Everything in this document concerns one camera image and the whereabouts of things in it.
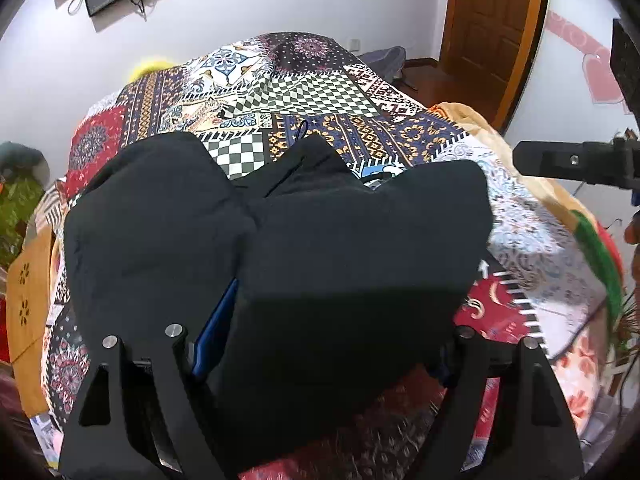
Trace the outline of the person's right hand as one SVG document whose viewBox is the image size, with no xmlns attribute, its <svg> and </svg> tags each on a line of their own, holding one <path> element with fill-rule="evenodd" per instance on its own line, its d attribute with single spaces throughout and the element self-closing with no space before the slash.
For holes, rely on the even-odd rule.
<svg viewBox="0 0 640 480">
<path fill-rule="evenodd" d="M 624 240 L 629 245 L 640 243 L 640 211 L 637 211 L 624 231 Z"/>
</svg>

